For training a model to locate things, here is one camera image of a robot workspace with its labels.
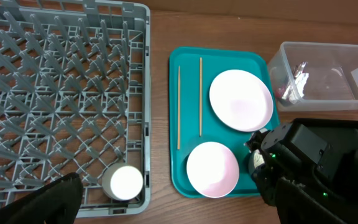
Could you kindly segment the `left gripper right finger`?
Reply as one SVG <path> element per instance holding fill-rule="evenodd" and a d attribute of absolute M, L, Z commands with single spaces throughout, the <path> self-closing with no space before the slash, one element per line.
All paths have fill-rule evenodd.
<path fill-rule="evenodd" d="M 325 186 L 314 189 L 279 179 L 275 190 L 275 206 L 281 223 L 353 222 L 345 198 Z"/>

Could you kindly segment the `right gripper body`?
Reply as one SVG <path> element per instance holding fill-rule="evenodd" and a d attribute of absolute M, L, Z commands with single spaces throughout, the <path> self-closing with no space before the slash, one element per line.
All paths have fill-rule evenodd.
<path fill-rule="evenodd" d="M 265 164 L 250 177 L 267 205 L 275 205 L 279 179 L 328 189 L 328 143 L 302 124 L 283 123 L 272 130 L 256 131 L 246 146 L 250 152 L 259 150 L 264 158 Z"/>

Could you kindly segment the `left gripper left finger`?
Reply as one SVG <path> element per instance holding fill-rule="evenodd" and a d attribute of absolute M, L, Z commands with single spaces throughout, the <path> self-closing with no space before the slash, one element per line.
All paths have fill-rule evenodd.
<path fill-rule="evenodd" d="M 82 198 L 80 176 L 72 172 L 0 208 L 0 223 L 73 223 Z"/>

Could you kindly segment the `grey bowl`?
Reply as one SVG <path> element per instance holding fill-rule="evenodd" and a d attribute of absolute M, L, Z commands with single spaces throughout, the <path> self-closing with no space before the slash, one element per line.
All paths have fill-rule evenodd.
<path fill-rule="evenodd" d="M 256 170 L 257 167 L 264 164 L 265 164 L 264 158 L 259 150 L 255 150 L 251 152 L 247 165 L 249 174 L 252 175 L 252 173 Z"/>

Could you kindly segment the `red snack wrapper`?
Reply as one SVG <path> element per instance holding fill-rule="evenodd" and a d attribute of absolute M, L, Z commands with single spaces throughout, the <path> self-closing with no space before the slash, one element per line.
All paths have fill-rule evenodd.
<path fill-rule="evenodd" d="M 275 90 L 276 98 L 283 106 L 294 105 L 304 97 L 304 88 L 310 74 L 305 72 L 308 62 L 296 65 L 292 72 L 292 80 L 287 78 L 284 84 L 280 84 Z"/>

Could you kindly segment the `white cup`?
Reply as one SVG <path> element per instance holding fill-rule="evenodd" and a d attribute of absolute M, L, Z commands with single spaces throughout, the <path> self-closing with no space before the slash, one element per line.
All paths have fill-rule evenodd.
<path fill-rule="evenodd" d="M 139 169 L 125 163 L 115 163 L 102 176 L 104 193 L 114 200 L 132 200 L 143 188 L 144 178 Z"/>

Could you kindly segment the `small white plate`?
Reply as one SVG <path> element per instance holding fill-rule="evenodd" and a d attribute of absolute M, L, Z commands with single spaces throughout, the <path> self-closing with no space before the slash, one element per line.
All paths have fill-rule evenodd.
<path fill-rule="evenodd" d="M 190 153 L 186 173 L 201 195 L 221 198 L 231 193 L 239 181 L 239 163 L 233 152 L 218 142 L 204 142 Z"/>

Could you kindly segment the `wooden chopstick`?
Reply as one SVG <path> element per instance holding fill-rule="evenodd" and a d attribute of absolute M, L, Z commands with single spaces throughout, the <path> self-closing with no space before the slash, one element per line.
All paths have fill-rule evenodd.
<path fill-rule="evenodd" d="M 177 77 L 177 150 L 181 148 L 181 66 Z"/>
<path fill-rule="evenodd" d="M 199 137 L 203 130 L 203 59 L 199 58 Z"/>

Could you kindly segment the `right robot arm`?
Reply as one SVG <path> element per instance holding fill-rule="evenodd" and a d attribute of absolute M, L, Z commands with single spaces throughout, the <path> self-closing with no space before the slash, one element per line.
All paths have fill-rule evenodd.
<path fill-rule="evenodd" d="M 358 223 L 358 121 L 297 118 L 247 147 L 250 178 L 281 223 Z"/>

